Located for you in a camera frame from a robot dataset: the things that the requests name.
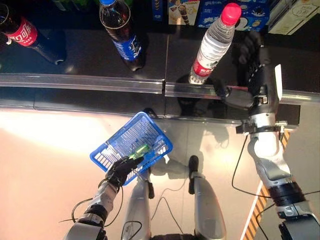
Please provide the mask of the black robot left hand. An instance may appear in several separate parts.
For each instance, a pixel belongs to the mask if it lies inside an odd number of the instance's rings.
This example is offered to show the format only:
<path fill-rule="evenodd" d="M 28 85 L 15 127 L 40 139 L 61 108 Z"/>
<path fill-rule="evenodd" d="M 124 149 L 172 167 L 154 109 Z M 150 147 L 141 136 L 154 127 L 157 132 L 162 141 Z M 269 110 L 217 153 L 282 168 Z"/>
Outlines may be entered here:
<path fill-rule="evenodd" d="M 121 158 L 110 167 L 106 173 L 105 179 L 108 183 L 119 189 L 125 184 L 130 172 L 135 170 L 143 160 L 143 156 L 136 159 L 129 158 L 128 156 Z"/>

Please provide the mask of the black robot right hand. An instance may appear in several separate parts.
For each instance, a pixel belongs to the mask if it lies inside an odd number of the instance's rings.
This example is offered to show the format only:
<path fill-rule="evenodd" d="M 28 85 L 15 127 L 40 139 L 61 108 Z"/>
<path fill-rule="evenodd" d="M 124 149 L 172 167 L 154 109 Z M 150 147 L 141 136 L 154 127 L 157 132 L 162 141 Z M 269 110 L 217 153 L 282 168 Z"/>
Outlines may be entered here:
<path fill-rule="evenodd" d="M 264 40 L 256 31 L 248 31 L 233 48 L 237 82 L 247 90 L 231 88 L 220 79 L 213 81 L 215 93 L 221 100 L 238 109 L 248 111 L 249 116 L 276 114 L 279 106 L 275 67 L 271 64 Z"/>

